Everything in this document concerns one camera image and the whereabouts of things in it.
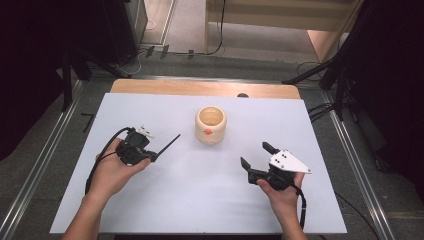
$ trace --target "gray floor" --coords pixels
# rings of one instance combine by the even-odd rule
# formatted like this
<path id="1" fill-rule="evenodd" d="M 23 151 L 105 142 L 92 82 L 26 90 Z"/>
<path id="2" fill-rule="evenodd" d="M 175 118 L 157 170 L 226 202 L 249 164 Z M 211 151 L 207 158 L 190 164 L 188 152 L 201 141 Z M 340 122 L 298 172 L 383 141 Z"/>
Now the gray floor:
<path id="1" fill-rule="evenodd" d="M 267 54 L 263 52 L 257 54 L 257 56 L 265 56 L 266 59 L 257 59 L 257 56 L 255 57 L 253 53 L 249 53 L 253 55 L 245 54 L 244 56 L 237 54 L 221 55 L 222 57 L 196 56 L 192 60 L 188 60 L 185 56 L 176 55 L 168 55 L 166 59 L 160 59 L 159 52 L 154 53 L 149 58 L 141 55 L 141 69 L 133 77 L 197 77 L 278 84 L 281 80 L 297 76 L 296 68 L 301 62 L 313 60 L 311 55 L 313 49 L 308 42 L 306 31 L 296 31 L 296 34 L 288 35 L 287 38 L 297 42 L 298 45 L 284 42 L 280 48 L 285 50 L 279 53 L 278 60 L 273 56 L 266 58 Z M 226 53 L 232 52 L 228 50 L 231 46 L 237 46 L 236 41 L 230 41 L 230 43 L 226 42 Z M 175 46 L 186 48 L 185 45 L 177 43 L 175 43 Z M 299 70 L 303 72 L 312 66 L 313 64 L 304 65 Z M 134 60 L 122 68 L 127 71 L 136 71 L 138 67 L 137 61 Z M 82 82 L 79 102 L 24 215 L 19 221 L 13 239 L 59 239 L 60 237 L 50 235 L 49 230 L 88 135 L 88 132 L 84 133 L 83 130 L 87 126 L 89 118 L 81 114 L 95 114 L 104 93 L 109 91 L 115 80 L 113 76 L 100 69 L 93 68 L 93 73 L 94 75 L 89 82 Z M 323 93 L 317 87 L 317 81 L 304 81 L 298 84 L 298 87 L 308 108 L 324 103 Z M 59 98 L 34 125 L 14 153 L 7 159 L 0 161 L 0 217 L 2 220 L 6 217 L 9 207 L 19 193 L 57 119 L 60 117 L 61 104 L 62 99 Z M 348 112 L 345 112 L 344 115 L 346 116 L 345 124 L 349 130 L 349 135 L 374 191 L 388 216 L 394 235 L 397 239 L 422 239 L 422 236 L 424 236 L 424 228 L 422 227 L 424 226 L 424 206 L 418 199 L 414 187 L 400 175 L 383 174 L 376 170 L 373 154 L 361 130 L 350 120 Z M 373 219 L 370 217 L 369 209 L 358 187 L 330 115 L 327 114 L 314 122 L 313 127 L 334 190 L 348 200 L 373 225 Z M 354 208 L 341 198 L 339 205 L 348 233 L 325 236 L 325 238 L 376 239 L 370 227 Z M 113 239 L 113 237 L 113 235 L 101 235 L 101 239 Z M 320 239 L 319 236 L 312 235 L 309 238 Z"/>

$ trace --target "hand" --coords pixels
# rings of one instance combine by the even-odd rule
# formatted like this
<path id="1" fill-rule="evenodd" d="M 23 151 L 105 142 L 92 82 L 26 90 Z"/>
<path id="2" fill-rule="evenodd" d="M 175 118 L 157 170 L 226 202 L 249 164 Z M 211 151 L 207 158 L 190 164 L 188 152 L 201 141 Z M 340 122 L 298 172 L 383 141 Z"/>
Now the hand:
<path id="1" fill-rule="evenodd" d="M 122 139 L 115 138 L 107 148 L 104 156 L 116 151 Z M 90 190 L 87 194 L 108 201 L 115 193 L 119 192 L 128 180 L 136 173 L 144 170 L 150 164 L 146 158 L 140 163 L 129 167 L 125 165 L 116 153 L 102 159 L 94 172 Z"/>
<path id="2" fill-rule="evenodd" d="M 294 183 L 297 187 L 302 187 L 304 173 L 296 173 Z M 297 219 L 297 199 L 296 189 L 288 187 L 284 191 L 276 191 L 263 179 L 259 179 L 257 184 L 262 191 L 268 196 L 272 210 L 277 216 L 278 221 L 284 228 L 284 224 L 288 221 L 293 222 Z"/>

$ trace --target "white tabletop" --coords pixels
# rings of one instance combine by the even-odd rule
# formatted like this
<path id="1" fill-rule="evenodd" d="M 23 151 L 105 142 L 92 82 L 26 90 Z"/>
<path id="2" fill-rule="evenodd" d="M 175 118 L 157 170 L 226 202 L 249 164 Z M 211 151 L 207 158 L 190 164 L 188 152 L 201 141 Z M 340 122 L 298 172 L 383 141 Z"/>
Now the white tabletop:
<path id="1" fill-rule="evenodd" d="M 195 114 L 208 105 L 220 107 L 228 118 L 226 135 L 214 146 L 194 135 Z M 96 154 L 118 130 L 141 125 L 155 135 L 147 150 L 157 152 L 178 134 L 181 137 L 110 199 L 100 232 L 281 233 L 268 198 L 258 186 L 248 184 L 240 164 L 242 156 L 252 168 L 267 171 L 270 155 L 262 149 L 266 141 L 288 149 L 313 171 L 302 187 L 308 203 L 304 231 L 346 233 L 302 100 L 120 93 L 103 99 L 51 233 L 65 232 L 78 210 Z"/>

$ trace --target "floor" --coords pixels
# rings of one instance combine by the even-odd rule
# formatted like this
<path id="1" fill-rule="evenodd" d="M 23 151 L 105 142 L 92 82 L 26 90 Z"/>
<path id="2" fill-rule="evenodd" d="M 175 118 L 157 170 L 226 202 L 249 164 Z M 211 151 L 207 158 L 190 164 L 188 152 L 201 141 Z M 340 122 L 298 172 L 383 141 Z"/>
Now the floor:
<path id="1" fill-rule="evenodd" d="M 204 31 L 202 32 L 203 28 L 199 24 L 199 21 L 204 19 L 201 15 L 202 8 L 202 1 L 176 0 L 163 45 L 169 44 L 169 50 L 174 52 L 188 52 L 188 50 L 202 52 Z M 127 71 L 140 69 L 134 78 L 178 76 L 278 84 L 281 80 L 290 79 L 316 66 L 313 63 L 301 65 L 304 62 L 317 61 L 306 31 L 224 25 L 223 32 L 223 48 L 214 56 L 195 57 L 189 60 L 185 56 L 168 55 L 165 59 L 161 59 L 160 52 L 155 52 L 148 58 L 140 55 L 139 61 L 135 59 L 122 68 Z M 218 40 L 217 32 L 210 31 L 210 51 L 216 48 Z M 18 217 L 19 224 L 8 229 L 9 232 L 14 233 L 12 239 L 59 238 L 59 236 L 50 235 L 49 229 L 84 146 L 88 134 L 84 132 L 84 129 L 89 126 L 90 114 L 96 113 L 103 94 L 109 91 L 115 79 L 94 66 L 92 70 L 94 76 L 90 82 L 75 82 L 74 95 L 80 97 L 75 99 L 74 109 L 69 113 L 69 122 L 60 132 L 60 141 L 56 143 L 56 148 L 51 155 L 47 156 L 47 163 L 40 167 L 43 169 L 43 174 L 34 183 L 36 188 L 31 192 L 33 195 L 30 201 L 22 205 L 24 212 Z M 318 82 L 313 80 L 319 79 L 319 76 L 311 78 L 312 80 L 297 85 L 307 108 L 326 102 L 326 95 L 317 87 Z M 6 217 L 16 197 L 22 191 L 22 186 L 31 173 L 32 167 L 38 164 L 38 157 L 43 152 L 45 143 L 50 140 L 50 133 L 55 129 L 58 119 L 66 117 L 60 114 L 61 101 L 62 99 L 59 98 L 54 102 L 17 150 L 7 159 L 0 161 L 1 219 Z M 346 120 L 343 125 L 349 132 L 355 153 L 366 172 L 366 179 L 370 182 L 379 204 L 384 209 L 390 230 L 395 236 L 379 234 L 379 239 L 421 239 L 424 236 L 422 228 L 424 206 L 414 192 L 413 186 L 400 175 L 383 174 L 376 170 L 373 153 L 361 130 L 349 118 L 348 111 L 344 115 Z M 346 146 L 340 140 L 340 133 L 335 127 L 335 122 L 337 121 L 334 120 L 334 116 L 328 114 L 314 122 L 313 127 L 333 187 L 340 194 L 339 205 L 348 233 L 308 237 L 310 239 L 377 239 L 372 230 L 375 228 L 375 219 L 372 217 L 368 203 L 364 201 L 362 189 L 358 187 L 358 177 L 352 171 L 353 163 L 346 153 Z M 5 228 L 2 225 L 0 233 L 4 232 Z M 110 234 L 100 235 L 100 239 L 114 238 L 115 236 Z"/>

